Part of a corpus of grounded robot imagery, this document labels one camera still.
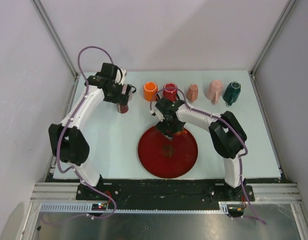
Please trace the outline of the pink tall mug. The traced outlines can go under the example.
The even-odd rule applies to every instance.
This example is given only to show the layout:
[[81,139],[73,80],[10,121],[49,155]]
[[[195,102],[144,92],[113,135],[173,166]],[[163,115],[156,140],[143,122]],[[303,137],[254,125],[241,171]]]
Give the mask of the pink tall mug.
[[210,100],[213,104],[217,104],[219,98],[222,94],[223,84],[222,81],[219,79],[213,80],[207,89],[206,97]]

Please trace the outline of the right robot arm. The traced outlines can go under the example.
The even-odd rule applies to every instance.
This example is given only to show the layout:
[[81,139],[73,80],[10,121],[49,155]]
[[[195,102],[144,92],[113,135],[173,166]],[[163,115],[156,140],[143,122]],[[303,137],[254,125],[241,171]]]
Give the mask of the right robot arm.
[[156,103],[150,103],[150,114],[158,117],[156,129],[169,140],[183,131],[186,123],[207,131],[214,149],[223,157],[226,197],[235,201],[242,196],[244,177],[241,157],[248,153],[245,144],[247,135],[232,112],[205,112],[185,100],[172,102],[163,97]]

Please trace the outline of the salmon small mug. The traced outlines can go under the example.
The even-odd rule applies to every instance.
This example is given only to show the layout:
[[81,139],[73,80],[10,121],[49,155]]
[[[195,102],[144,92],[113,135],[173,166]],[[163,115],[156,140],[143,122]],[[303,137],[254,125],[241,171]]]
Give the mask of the salmon small mug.
[[190,102],[195,102],[198,98],[198,85],[191,84],[187,90],[186,98]]

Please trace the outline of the brown striped mug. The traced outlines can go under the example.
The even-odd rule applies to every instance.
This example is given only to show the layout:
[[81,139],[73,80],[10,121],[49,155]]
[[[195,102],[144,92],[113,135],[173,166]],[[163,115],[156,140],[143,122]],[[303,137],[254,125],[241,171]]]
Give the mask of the brown striped mug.
[[[133,97],[133,94],[132,93],[129,94],[128,103],[131,101],[132,97]],[[127,105],[121,105],[121,104],[117,105],[117,111],[120,114],[125,114],[128,110],[129,110],[128,104]]]

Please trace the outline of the dark green mug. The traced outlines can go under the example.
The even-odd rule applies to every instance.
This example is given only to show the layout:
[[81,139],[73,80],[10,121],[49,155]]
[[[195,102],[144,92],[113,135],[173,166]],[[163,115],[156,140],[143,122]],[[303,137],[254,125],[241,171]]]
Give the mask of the dark green mug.
[[233,81],[231,82],[223,94],[223,100],[227,103],[228,106],[232,106],[235,103],[241,93],[241,84]]

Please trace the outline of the orange mug black handle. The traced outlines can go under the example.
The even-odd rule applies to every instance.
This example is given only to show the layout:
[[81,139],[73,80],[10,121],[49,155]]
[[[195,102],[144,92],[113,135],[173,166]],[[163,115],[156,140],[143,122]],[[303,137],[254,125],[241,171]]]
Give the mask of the orange mug black handle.
[[146,101],[156,100],[154,95],[158,92],[158,85],[155,82],[146,82],[143,86],[143,97]]

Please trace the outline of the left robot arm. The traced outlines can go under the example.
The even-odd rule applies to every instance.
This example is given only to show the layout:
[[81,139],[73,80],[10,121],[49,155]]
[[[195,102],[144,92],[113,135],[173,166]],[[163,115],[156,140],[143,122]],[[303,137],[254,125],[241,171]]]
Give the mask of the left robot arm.
[[98,200],[105,192],[101,178],[89,161],[90,147],[82,130],[96,107],[102,102],[121,107],[128,105],[132,85],[125,83],[127,71],[112,63],[103,63],[95,75],[86,78],[83,92],[75,106],[59,124],[49,126],[49,138],[56,162],[69,164],[81,183],[88,186],[87,194]]

